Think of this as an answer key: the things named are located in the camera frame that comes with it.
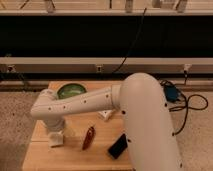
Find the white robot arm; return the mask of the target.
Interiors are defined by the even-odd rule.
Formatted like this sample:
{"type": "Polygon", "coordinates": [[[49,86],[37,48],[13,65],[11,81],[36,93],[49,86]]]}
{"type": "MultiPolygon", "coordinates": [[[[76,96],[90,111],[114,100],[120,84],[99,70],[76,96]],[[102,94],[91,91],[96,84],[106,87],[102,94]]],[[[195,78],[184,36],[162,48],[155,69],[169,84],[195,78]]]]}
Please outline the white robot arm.
{"type": "Polygon", "coordinates": [[[49,128],[60,128],[65,115],[113,109],[123,115],[135,171],[184,171],[163,89],[147,73],[134,73],[117,85],[63,100],[45,89],[33,104],[31,116],[49,128]]]}

